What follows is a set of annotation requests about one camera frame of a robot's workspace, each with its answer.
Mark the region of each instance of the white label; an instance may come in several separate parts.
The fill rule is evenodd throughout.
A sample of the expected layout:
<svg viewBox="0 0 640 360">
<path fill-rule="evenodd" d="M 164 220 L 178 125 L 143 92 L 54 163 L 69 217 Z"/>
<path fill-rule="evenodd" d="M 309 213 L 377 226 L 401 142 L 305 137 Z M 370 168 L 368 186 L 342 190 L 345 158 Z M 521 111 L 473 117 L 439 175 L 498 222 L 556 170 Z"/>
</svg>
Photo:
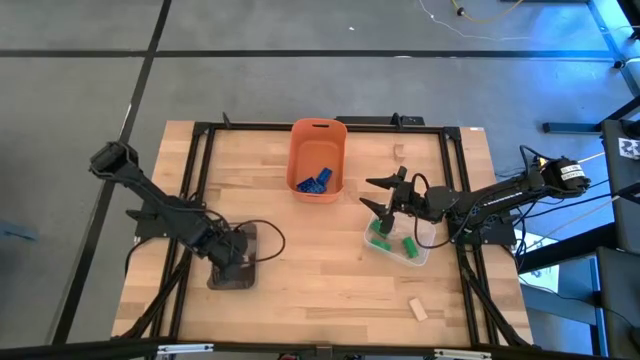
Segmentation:
<svg viewBox="0 0 640 360">
<path fill-rule="evenodd" d="M 561 171 L 563 174 L 566 174 L 566 173 L 568 173 L 568 172 L 572 172 L 572 171 L 578 171 L 578 170 L 582 170 L 582 167 L 581 167 L 580 165 L 578 165 L 578 164 L 576 164 L 576 165 L 569 165 L 569 166 L 565 166 L 565 167 L 563 167 L 562 169 L 560 169 L 560 171 Z"/>
<path fill-rule="evenodd" d="M 573 179 L 574 177 L 580 177 L 580 176 L 584 176 L 584 172 L 582 172 L 582 171 L 570 172 L 568 174 L 562 175 L 561 178 L 562 178 L 562 180 L 567 181 L 569 179 Z"/>
<path fill-rule="evenodd" d="M 620 156 L 629 159 L 640 158 L 640 141 L 618 138 L 618 149 L 620 150 Z"/>
</svg>

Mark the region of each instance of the clear plastic container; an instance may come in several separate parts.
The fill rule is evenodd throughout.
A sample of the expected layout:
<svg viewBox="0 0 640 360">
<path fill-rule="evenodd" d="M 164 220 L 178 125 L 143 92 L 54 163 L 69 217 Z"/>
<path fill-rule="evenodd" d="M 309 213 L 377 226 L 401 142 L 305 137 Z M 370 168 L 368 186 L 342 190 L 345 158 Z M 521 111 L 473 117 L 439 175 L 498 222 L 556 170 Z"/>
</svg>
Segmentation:
<svg viewBox="0 0 640 360">
<path fill-rule="evenodd" d="M 401 262 L 408 266 L 422 266 L 427 262 L 429 256 L 429 250 L 424 249 L 416 243 L 413 236 L 413 226 L 415 219 L 409 217 L 403 213 L 394 213 L 395 221 L 393 222 L 393 228 L 391 232 L 387 234 L 386 238 L 383 238 L 374 230 L 371 229 L 371 224 L 378 220 L 378 217 L 373 215 L 371 221 L 367 225 L 364 231 L 364 243 L 372 249 L 379 251 L 383 254 L 387 254 L 394 260 Z M 430 222 L 424 220 L 418 220 L 418 239 L 420 243 L 425 246 L 433 244 L 433 240 L 436 237 L 436 228 Z M 409 258 L 409 254 L 403 245 L 403 241 L 406 238 L 410 238 L 415 248 L 418 250 L 418 255 Z M 371 241 L 378 240 L 391 246 L 391 250 L 385 250 L 380 246 L 374 245 Z"/>
</svg>

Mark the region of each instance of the wooden table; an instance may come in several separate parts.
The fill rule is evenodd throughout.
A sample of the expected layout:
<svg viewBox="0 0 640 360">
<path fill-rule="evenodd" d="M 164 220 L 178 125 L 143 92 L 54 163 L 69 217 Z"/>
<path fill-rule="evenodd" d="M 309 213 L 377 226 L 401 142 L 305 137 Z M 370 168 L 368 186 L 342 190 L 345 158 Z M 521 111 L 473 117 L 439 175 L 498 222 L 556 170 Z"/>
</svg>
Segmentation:
<svg viewBox="0 0 640 360">
<path fill-rule="evenodd" d="M 193 124 L 167 123 L 153 181 L 169 194 L 179 192 Z M 494 183 L 484 130 L 461 131 L 471 187 Z M 390 195 L 364 179 L 386 177 L 403 165 L 409 176 L 421 172 L 432 185 L 444 184 L 437 136 L 350 133 L 345 189 L 330 205 L 298 202 L 288 190 L 289 136 L 285 131 L 216 131 L 205 194 L 208 206 L 233 222 L 256 218 L 273 222 L 286 235 L 287 247 L 277 259 L 258 265 L 256 284 L 249 290 L 209 290 L 210 263 L 194 257 L 180 340 L 469 346 L 453 246 L 433 250 L 425 266 L 408 267 L 363 241 L 371 212 L 358 198 L 386 201 Z M 452 166 L 458 181 L 455 162 Z M 445 224 L 437 225 L 437 231 L 435 241 L 440 243 L 448 236 Z M 258 234 L 259 257 L 277 251 L 281 240 L 273 230 L 258 225 Z M 133 255 L 114 335 L 133 325 L 156 295 L 167 244 L 166 239 L 153 240 Z M 492 298 L 520 336 L 531 341 L 513 260 L 498 246 L 483 250 Z M 409 308 L 412 298 L 420 299 L 427 320 L 415 320 Z M 162 334 L 168 332 L 171 303 L 172 299 Z M 481 339 L 486 341 L 477 300 L 475 309 Z"/>
</svg>

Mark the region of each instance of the green block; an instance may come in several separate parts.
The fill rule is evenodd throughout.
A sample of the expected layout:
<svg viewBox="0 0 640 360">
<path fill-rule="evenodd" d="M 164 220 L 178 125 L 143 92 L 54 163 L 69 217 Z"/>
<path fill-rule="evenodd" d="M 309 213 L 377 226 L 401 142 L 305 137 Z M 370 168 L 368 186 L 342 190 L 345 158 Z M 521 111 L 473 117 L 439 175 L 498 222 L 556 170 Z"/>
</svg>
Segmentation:
<svg viewBox="0 0 640 360">
<path fill-rule="evenodd" d="M 383 249 L 383 250 L 391 251 L 391 244 L 389 244 L 387 242 L 384 242 L 384 241 L 379 240 L 379 239 L 373 239 L 373 240 L 371 240 L 371 243 L 373 245 Z"/>
<path fill-rule="evenodd" d="M 380 225 L 381 225 L 381 221 L 380 220 L 375 220 L 374 222 L 371 223 L 371 225 L 369 225 L 369 229 L 373 230 L 373 232 L 375 232 L 376 234 L 380 235 L 383 239 L 387 238 L 387 235 L 389 234 L 385 234 L 380 232 Z"/>
<path fill-rule="evenodd" d="M 407 236 L 402 240 L 402 245 L 404 245 L 404 249 L 407 251 L 409 259 L 413 259 L 418 256 L 418 248 L 416 248 L 416 244 L 410 236 Z"/>
</svg>

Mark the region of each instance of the white cable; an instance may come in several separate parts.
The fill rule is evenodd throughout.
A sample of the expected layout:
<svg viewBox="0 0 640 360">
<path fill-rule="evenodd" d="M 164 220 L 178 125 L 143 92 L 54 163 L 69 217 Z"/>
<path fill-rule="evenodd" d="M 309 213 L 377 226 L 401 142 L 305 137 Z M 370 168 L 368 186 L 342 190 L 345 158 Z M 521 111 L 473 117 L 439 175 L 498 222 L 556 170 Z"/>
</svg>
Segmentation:
<svg viewBox="0 0 640 360">
<path fill-rule="evenodd" d="M 455 33 L 457 33 L 458 35 L 460 35 L 460 36 L 461 36 L 461 37 L 463 37 L 463 38 L 471 38 L 471 39 L 479 39 L 479 40 L 489 40 L 489 41 L 498 41 L 498 42 L 499 42 L 499 41 L 533 40 L 533 39 L 534 39 L 534 38 L 533 38 L 533 37 L 531 37 L 531 36 L 512 36 L 512 37 L 499 37 L 499 38 L 496 38 L 496 37 L 491 37 L 491 36 L 467 35 L 467 34 L 462 33 L 460 30 L 458 30 L 458 29 L 456 29 L 456 28 L 452 27 L 451 25 L 449 25 L 449 24 L 447 24 L 447 23 L 444 23 L 444 22 L 442 22 L 442 21 L 440 21 L 440 20 L 437 20 L 437 19 L 436 19 L 436 17 L 435 17 L 435 15 L 433 15 L 429 10 L 427 10 L 427 8 L 424 6 L 424 3 L 422 2 L 422 0 L 418 0 L 418 2 L 420 3 L 420 6 L 422 7 L 422 10 L 423 10 L 425 13 L 427 13 L 427 15 L 429 15 L 429 18 L 431 19 L 431 21 L 433 21 L 433 22 L 434 22 L 434 23 L 436 23 L 436 24 L 439 24 L 439 25 L 442 25 L 442 26 L 447 27 L 449 30 L 451 30 L 451 31 L 453 31 L 453 32 L 455 32 Z M 598 30 L 600 30 L 600 35 L 606 35 L 606 34 L 613 34 L 613 33 L 617 32 L 617 31 L 619 31 L 619 30 L 622 30 L 622 29 L 637 29 L 637 28 L 640 28 L 640 25 L 633 25 L 633 26 L 632 26 L 632 25 L 625 25 L 625 26 L 619 26 L 619 27 L 617 27 L 617 28 L 615 28 L 615 29 L 613 29 L 613 30 L 609 30 L 609 31 L 602 31 L 602 28 L 598 28 Z M 588 35 L 585 35 L 585 34 L 583 34 L 583 33 L 575 33 L 575 34 L 572 34 L 572 35 L 568 35 L 568 36 L 565 36 L 565 37 L 561 37 L 560 39 L 561 39 L 561 40 L 562 40 L 562 39 L 570 39 L 570 38 L 573 38 L 573 37 L 576 37 L 576 36 L 582 36 L 582 37 L 585 37 L 585 36 L 586 36 L 586 37 L 589 37 L 589 36 L 594 36 L 594 35 L 595 35 L 595 34 L 588 34 Z"/>
<path fill-rule="evenodd" d="M 595 159 L 595 158 L 597 158 L 599 156 L 602 156 L 602 155 L 604 155 L 604 151 L 600 152 L 600 153 L 597 153 L 595 155 L 589 156 L 588 158 L 584 158 L 582 160 L 578 160 L 578 164 L 582 164 L 583 162 L 587 162 L 589 160 L 593 160 L 593 159 Z"/>
<path fill-rule="evenodd" d="M 602 203 L 602 204 L 600 204 L 600 205 L 596 206 L 595 208 L 593 208 L 593 209 L 591 209 L 591 210 L 587 211 L 586 213 L 584 213 L 584 214 L 582 214 L 582 215 L 580 215 L 580 216 L 578 216 L 578 217 L 576 217 L 576 218 L 573 218 L 573 219 L 569 220 L 568 222 L 564 223 L 563 225 L 560 225 L 560 226 L 558 226 L 557 228 L 555 228 L 555 229 L 551 230 L 547 235 L 543 236 L 543 237 L 542 237 L 541 239 L 539 239 L 539 240 L 536 240 L 534 243 L 532 243 L 531 245 L 527 246 L 527 248 L 533 248 L 534 246 L 536 246 L 536 245 L 538 245 L 539 243 L 541 243 L 541 242 L 542 242 L 542 240 L 547 239 L 549 236 L 553 235 L 553 233 L 555 233 L 556 231 L 558 231 L 558 230 L 560 230 L 560 229 L 564 228 L 565 226 L 568 226 L 568 225 L 570 225 L 570 224 L 573 224 L 574 222 L 576 222 L 576 221 L 578 221 L 578 220 L 581 220 L 581 219 L 583 219 L 583 218 L 585 218 L 585 217 L 587 217 L 587 216 L 589 216 L 589 215 L 593 214 L 594 212 L 596 212 L 596 211 L 598 211 L 598 210 L 602 209 L 603 207 L 605 207 L 605 206 L 607 206 L 607 205 L 611 204 L 612 202 L 614 202 L 614 201 L 618 200 L 619 198 L 620 198 L 620 196 L 616 195 L 616 196 L 612 197 L 611 199 L 609 199 L 607 202 Z"/>
</svg>

